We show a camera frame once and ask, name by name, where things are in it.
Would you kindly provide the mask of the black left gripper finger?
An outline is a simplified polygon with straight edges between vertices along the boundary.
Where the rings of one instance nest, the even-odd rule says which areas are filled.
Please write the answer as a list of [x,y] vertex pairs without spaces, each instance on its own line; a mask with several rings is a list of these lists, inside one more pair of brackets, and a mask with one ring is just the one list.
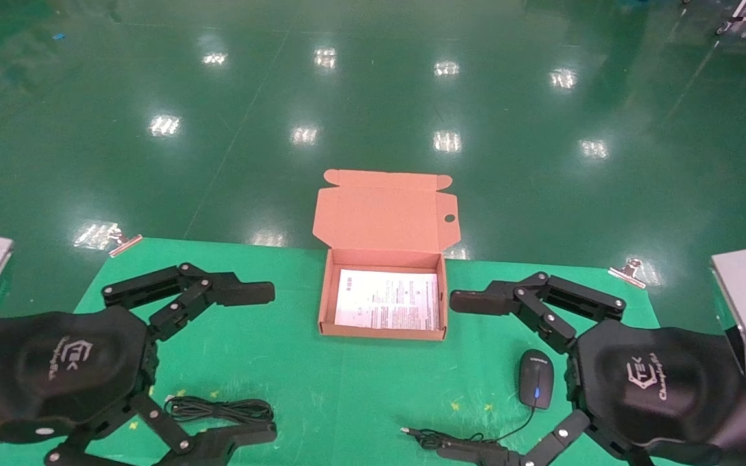
[[[240,447],[271,443],[277,438],[275,423],[254,423],[213,428],[189,436],[149,395],[133,396],[128,410],[143,421],[169,447],[157,465],[227,465]],[[45,455],[47,465],[126,465],[125,462],[86,452],[94,436],[78,430]]]

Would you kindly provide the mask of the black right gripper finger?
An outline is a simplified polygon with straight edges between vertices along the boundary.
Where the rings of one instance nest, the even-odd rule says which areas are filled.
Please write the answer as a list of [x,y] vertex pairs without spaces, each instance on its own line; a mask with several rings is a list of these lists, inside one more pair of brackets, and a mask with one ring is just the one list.
[[569,311],[593,322],[622,321],[626,302],[582,284],[536,272],[524,280],[494,280],[485,290],[453,290],[450,309],[467,315],[513,315],[559,354],[568,353],[576,330],[553,309]]

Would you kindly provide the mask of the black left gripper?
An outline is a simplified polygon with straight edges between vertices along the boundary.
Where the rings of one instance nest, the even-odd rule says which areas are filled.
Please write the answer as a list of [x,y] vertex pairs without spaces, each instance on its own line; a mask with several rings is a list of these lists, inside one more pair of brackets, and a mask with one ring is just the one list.
[[[271,303],[275,286],[181,263],[109,284],[102,298],[108,308],[96,313],[0,319],[0,430],[100,427],[151,383],[153,339],[168,341],[212,305]],[[165,298],[148,326],[130,312]]]

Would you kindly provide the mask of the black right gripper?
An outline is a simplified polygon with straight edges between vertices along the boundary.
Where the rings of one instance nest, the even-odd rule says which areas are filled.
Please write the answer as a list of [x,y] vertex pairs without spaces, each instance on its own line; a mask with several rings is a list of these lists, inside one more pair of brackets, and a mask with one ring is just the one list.
[[725,337],[599,322],[572,345],[578,410],[526,454],[442,440],[438,456],[475,465],[550,465],[586,433],[605,449],[711,449],[746,392]]

